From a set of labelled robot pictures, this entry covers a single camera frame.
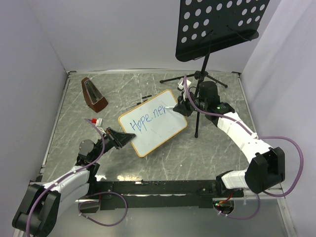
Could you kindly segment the yellow framed whiteboard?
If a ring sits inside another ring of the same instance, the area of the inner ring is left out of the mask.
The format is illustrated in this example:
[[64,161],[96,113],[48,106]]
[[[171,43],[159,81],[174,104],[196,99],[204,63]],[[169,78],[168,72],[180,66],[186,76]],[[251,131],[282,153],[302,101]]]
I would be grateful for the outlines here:
[[145,157],[187,127],[183,115],[164,109],[176,104],[174,94],[167,89],[118,118],[124,132],[136,134],[131,144],[138,157]]

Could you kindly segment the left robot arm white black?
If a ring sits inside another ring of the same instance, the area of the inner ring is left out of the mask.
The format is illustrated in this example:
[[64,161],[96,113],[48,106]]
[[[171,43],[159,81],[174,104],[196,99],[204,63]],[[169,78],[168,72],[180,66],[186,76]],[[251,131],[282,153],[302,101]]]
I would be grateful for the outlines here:
[[98,160],[111,148],[120,149],[135,138],[134,133],[118,132],[110,127],[99,131],[94,143],[86,139],[79,145],[76,164],[61,177],[43,185],[32,184],[13,217],[12,226],[28,236],[46,237],[58,217],[77,199],[96,196]]

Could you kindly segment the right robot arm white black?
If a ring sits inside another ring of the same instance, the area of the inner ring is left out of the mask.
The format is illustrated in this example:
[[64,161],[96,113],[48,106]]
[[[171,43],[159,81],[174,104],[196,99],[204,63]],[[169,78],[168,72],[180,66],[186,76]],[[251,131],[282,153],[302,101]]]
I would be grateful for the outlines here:
[[204,114],[218,129],[223,131],[238,146],[248,160],[245,170],[226,171],[217,176],[216,193],[228,196],[233,189],[250,189],[259,194],[285,180],[285,153],[273,148],[261,140],[239,117],[237,112],[226,102],[220,100],[216,83],[204,81],[199,86],[198,96],[190,91],[190,81],[181,78],[178,89],[181,95],[177,105],[178,112],[189,117],[197,111]]

